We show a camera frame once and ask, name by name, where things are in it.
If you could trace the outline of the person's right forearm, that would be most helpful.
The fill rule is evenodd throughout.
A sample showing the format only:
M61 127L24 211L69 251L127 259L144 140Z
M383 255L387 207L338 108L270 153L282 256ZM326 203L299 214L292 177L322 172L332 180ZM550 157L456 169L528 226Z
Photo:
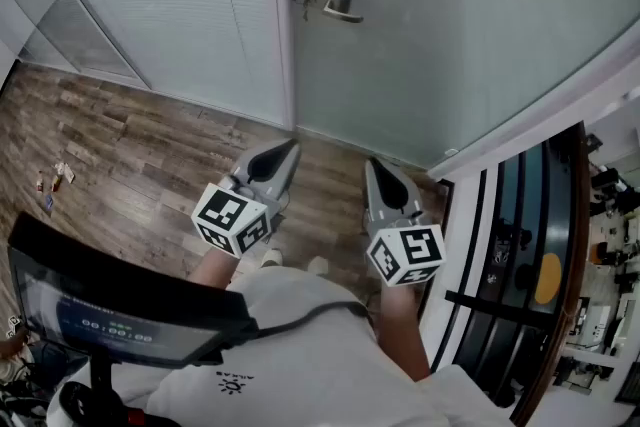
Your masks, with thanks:
M377 330L382 351L414 382L431 374L419 331L418 304L410 286L382 286Z

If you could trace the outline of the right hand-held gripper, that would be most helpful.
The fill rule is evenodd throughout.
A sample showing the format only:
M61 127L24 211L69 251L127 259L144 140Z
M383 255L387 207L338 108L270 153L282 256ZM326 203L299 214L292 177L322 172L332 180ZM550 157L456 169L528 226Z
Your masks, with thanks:
M446 253L441 226L422 211L419 188L386 160L370 157L364 169L368 264L389 287L429 281Z

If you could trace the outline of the silver door lever handle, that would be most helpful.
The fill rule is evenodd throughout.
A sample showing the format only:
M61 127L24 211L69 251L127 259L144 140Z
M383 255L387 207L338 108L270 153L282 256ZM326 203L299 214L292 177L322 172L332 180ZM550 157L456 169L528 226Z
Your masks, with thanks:
M335 0L327 0L323 7L322 14L329 18L347 23L359 24L364 21L363 16L352 15L350 13L339 11Z

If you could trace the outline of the black chest mount stand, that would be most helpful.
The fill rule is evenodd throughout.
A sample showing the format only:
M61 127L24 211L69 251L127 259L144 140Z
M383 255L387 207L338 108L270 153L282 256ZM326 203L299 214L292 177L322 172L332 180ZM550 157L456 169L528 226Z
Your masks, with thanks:
M169 418L127 406L112 387L114 361L92 354L86 369L89 383L69 379L47 409L47 427L181 427Z

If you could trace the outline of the orange round sticker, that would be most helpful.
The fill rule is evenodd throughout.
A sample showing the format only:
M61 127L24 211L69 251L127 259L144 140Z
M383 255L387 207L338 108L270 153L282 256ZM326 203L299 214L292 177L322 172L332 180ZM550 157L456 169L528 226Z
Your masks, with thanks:
M534 293L534 300L537 304L545 305L554 299L561 286L562 273L563 266L560 258L554 253L544 254Z

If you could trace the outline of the frosted glass door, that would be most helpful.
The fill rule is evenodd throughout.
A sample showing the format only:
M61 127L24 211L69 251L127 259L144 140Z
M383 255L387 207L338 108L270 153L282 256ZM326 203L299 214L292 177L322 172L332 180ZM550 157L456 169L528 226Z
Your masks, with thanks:
M295 15L302 128L421 167L506 122L601 53L640 0L352 0Z

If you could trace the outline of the black flat screen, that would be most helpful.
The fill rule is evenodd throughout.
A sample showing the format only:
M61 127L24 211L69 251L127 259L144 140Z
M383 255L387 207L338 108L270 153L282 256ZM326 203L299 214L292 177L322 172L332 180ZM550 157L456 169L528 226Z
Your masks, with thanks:
M26 212L8 255L26 326L89 355L162 368L216 364L220 351L259 331L241 294L118 259Z

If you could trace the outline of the black striped glass panel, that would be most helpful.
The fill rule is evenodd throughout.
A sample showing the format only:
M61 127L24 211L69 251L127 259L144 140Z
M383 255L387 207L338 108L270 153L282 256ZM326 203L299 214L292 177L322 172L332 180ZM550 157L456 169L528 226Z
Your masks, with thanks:
M552 331L560 289L545 305L534 293L544 254L567 267L571 168L564 130L450 187L450 260L423 299L430 359L461 367L509 420Z

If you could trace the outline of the person's white shirt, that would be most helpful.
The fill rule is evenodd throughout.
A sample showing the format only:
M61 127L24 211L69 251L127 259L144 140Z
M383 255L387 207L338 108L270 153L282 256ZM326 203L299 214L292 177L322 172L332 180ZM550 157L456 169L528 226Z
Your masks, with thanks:
M118 365L113 385L181 427L513 427L456 365L414 382L380 348L377 322L338 308L217 367Z

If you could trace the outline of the cluttered white workbench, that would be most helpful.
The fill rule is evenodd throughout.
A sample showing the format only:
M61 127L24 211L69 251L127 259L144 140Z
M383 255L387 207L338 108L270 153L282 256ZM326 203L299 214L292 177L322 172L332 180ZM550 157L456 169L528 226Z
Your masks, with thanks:
M640 86L586 123L589 231L555 382L640 408Z

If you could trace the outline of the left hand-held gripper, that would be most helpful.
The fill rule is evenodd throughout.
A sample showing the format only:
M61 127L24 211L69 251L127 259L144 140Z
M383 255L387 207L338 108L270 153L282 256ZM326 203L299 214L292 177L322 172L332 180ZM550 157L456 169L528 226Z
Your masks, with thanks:
M253 180L255 199L209 183L191 214L202 240L241 259L269 237L272 216L265 203L278 202L288 190L300 156L301 146L294 138L263 142L243 152L236 162L236 174Z

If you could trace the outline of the person's left forearm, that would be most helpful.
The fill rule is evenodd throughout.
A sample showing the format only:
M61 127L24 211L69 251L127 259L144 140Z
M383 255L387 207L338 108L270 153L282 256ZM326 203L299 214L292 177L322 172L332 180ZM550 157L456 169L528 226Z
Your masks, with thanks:
M191 272L188 280L203 286L226 289L231 282L240 260L212 247Z

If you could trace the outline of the brown wooden frame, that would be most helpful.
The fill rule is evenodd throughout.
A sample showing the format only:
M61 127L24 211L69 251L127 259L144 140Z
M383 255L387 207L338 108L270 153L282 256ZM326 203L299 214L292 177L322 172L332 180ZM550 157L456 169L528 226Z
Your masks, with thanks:
M526 427L552 381L553 372L578 310L585 269L589 239L590 177L584 123L580 121L565 132L569 138L569 149L572 155L569 258L553 314L552 331L548 338L546 352L531 386L523 394L510 416L511 422L516 427Z

